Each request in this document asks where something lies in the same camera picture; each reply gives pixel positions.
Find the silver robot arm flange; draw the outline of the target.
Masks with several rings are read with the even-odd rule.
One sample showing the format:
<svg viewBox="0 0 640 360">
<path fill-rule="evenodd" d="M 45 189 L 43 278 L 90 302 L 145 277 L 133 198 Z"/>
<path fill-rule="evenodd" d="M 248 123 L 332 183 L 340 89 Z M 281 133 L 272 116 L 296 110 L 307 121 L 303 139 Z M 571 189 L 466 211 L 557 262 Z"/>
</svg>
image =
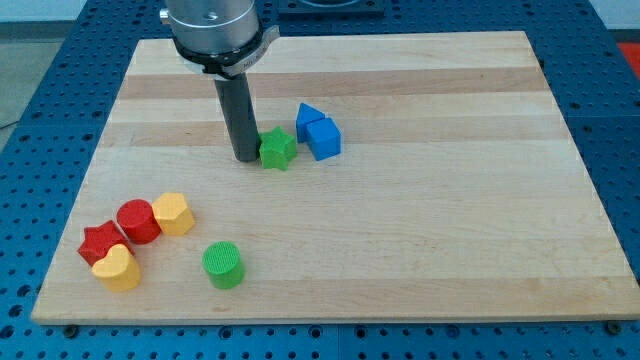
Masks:
<svg viewBox="0 0 640 360">
<path fill-rule="evenodd" d="M 167 0 L 159 17 L 183 58 L 224 78 L 246 72 L 280 37 L 278 26 L 262 25 L 254 0 Z"/>
</svg>

